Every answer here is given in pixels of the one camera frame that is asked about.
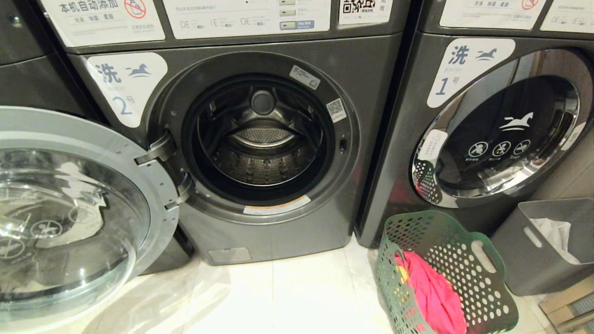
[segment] red prohibition sign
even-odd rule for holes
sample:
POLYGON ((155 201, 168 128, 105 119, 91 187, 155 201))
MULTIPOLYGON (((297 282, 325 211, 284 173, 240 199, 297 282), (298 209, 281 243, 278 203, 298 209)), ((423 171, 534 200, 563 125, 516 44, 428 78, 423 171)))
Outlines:
POLYGON ((147 14, 143 0, 124 0, 124 8, 134 18, 143 18, 147 14))
POLYGON ((531 10, 532 8, 536 7, 538 0, 522 0, 522 8, 525 10, 531 10))

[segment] plastic basket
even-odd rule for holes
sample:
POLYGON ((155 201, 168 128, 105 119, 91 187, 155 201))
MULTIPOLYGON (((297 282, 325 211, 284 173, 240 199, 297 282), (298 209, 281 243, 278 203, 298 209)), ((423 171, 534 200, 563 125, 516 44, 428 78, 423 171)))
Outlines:
POLYGON ((419 254, 452 284, 462 300, 467 333, 507 331, 517 324, 503 261, 489 238, 466 231, 443 212, 423 211, 388 218, 375 265, 396 333, 434 333, 417 308, 413 289, 396 270, 395 254, 402 255, 402 250, 419 254), (485 257, 481 253, 490 264, 479 260, 485 257))

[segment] washing machine door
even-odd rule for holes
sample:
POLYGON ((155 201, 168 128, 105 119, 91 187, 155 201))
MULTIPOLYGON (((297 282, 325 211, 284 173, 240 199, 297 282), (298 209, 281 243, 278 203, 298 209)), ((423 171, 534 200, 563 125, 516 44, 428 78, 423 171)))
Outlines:
POLYGON ((150 153, 99 124, 7 106, 0 119, 0 331, 43 330, 157 258, 178 193, 150 153))
POLYGON ((417 192, 442 207, 513 194, 569 149, 592 108, 590 66, 565 49, 515 59, 479 79, 436 117, 415 152, 417 192))

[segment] clothing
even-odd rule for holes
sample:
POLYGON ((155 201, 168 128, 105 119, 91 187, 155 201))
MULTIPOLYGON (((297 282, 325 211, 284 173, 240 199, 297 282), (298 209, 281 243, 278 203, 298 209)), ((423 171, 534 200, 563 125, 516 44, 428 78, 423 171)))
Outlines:
POLYGON ((396 261, 408 272, 406 283, 427 324, 438 334, 465 334, 462 303, 450 283, 416 253, 405 251, 404 256, 405 261, 396 254, 396 261))

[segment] basket handle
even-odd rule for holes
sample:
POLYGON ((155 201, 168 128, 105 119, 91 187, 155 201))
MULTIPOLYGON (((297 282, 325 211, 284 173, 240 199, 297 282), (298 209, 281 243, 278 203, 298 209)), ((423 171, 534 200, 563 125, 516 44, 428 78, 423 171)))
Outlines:
POLYGON ((472 235, 474 241, 470 244, 470 247, 477 260, 487 272, 503 278, 505 276, 505 265, 489 238, 478 232, 473 232, 472 235))

